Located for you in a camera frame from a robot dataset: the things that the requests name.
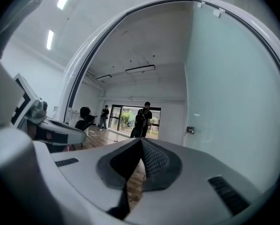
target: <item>backpack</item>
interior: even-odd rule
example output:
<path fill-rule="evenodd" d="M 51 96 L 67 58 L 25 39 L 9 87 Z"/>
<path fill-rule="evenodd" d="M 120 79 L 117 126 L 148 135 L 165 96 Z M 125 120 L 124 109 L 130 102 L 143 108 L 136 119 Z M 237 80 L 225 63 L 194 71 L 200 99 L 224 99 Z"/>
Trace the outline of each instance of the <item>backpack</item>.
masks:
<path fill-rule="evenodd" d="M 146 126 L 147 121 L 146 121 L 145 115 L 148 112 L 149 112 L 148 109 L 144 113 L 143 113 L 143 109 L 140 110 L 140 114 L 138 114 L 136 116 L 135 128 L 142 129 Z"/>

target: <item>dark pants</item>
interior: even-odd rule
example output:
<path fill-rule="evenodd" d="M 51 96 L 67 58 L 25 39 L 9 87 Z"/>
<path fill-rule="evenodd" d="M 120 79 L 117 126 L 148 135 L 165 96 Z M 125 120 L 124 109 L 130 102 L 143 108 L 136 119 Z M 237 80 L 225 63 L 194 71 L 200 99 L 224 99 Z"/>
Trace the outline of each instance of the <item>dark pants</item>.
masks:
<path fill-rule="evenodd" d="M 135 128 L 131 131 L 130 137 L 146 137 L 147 134 L 147 127 L 142 129 Z"/>
<path fill-rule="evenodd" d="M 104 129 L 106 129 L 106 117 L 100 117 L 100 129 L 102 129 L 102 124 L 104 124 Z"/>

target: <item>person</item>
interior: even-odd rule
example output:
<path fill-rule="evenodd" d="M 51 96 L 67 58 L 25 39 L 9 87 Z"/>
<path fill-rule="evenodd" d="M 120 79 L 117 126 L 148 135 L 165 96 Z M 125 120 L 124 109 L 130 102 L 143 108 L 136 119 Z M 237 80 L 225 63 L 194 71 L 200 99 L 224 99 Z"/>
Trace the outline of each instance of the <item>person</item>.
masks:
<path fill-rule="evenodd" d="M 151 126 L 152 112 L 149 110 L 150 102 L 146 102 L 145 107 L 138 111 L 135 127 L 132 129 L 130 137 L 146 137 L 148 127 Z"/>
<path fill-rule="evenodd" d="M 76 126 L 76 124 L 80 121 L 80 120 L 85 120 L 85 118 L 91 113 L 90 108 L 88 107 L 82 107 L 79 110 L 79 118 L 76 120 L 76 122 L 74 123 L 74 127 Z"/>
<path fill-rule="evenodd" d="M 57 106 L 54 106 L 54 107 L 53 107 L 52 119 L 55 119 L 55 117 L 56 117 L 56 112 L 57 112 Z"/>
<path fill-rule="evenodd" d="M 106 120 L 107 120 L 108 114 L 109 114 L 108 105 L 106 105 L 105 108 L 102 109 L 102 112 L 101 112 L 100 131 L 102 131 L 102 124 L 104 124 L 104 130 L 108 131 L 108 129 L 106 128 Z"/>

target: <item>black vent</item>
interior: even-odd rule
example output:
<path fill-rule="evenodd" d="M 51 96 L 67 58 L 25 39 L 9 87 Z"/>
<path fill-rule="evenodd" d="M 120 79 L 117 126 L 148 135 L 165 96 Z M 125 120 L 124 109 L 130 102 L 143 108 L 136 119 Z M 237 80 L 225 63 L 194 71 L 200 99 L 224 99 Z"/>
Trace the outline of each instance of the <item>black vent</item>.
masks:
<path fill-rule="evenodd" d="M 233 215 L 249 206 L 249 203 L 221 176 L 210 178 L 208 181 Z"/>
<path fill-rule="evenodd" d="M 58 167 L 61 167 L 61 166 L 66 166 L 66 165 L 69 165 L 69 164 L 72 164 L 72 163 L 77 163 L 77 162 L 78 162 L 78 159 L 76 159 L 74 157 L 74 158 L 69 158 L 69 159 L 66 159 L 66 160 L 57 161 L 57 162 L 55 162 L 55 164 Z"/>

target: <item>doorway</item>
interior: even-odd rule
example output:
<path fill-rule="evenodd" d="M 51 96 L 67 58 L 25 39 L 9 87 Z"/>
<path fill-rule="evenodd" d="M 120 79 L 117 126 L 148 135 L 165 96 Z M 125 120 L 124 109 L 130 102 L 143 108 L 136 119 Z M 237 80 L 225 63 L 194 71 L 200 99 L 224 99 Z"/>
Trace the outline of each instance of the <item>doorway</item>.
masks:
<path fill-rule="evenodd" d="M 130 136 L 135 126 L 136 115 L 141 108 L 139 106 L 113 105 L 108 128 L 111 131 L 115 130 L 125 136 Z M 152 119 L 146 137 L 158 139 L 161 108 L 151 107 L 149 110 L 152 113 Z"/>

